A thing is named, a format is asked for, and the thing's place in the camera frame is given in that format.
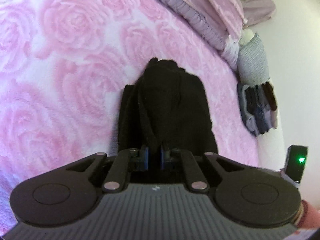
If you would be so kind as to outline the right hand pink skin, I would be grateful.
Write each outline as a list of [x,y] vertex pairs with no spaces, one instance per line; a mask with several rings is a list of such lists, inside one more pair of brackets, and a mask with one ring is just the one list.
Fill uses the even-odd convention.
[[304,229],[319,228],[319,211],[306,200],[302,200],[294,224],[298,228]]

